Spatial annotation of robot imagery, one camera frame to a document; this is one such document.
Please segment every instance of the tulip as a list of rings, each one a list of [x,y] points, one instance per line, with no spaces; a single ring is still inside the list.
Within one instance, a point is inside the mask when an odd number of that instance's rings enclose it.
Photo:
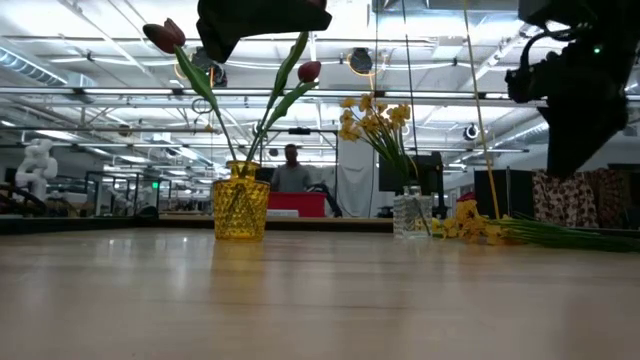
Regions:
[[[168,54],[175,53],[174,46],[182,47],[187,42],[184,32],[171,19],[167,19],[164,26],[147,24],[142,27],[142,31],[155,46]]]
[[[320,75],[320,61],[308,61],[298,69],[298,79],[303,83],[314,82]]]
[[[327,8],[327,0],[309,0],[309,2],[316,5],[322,10]]]

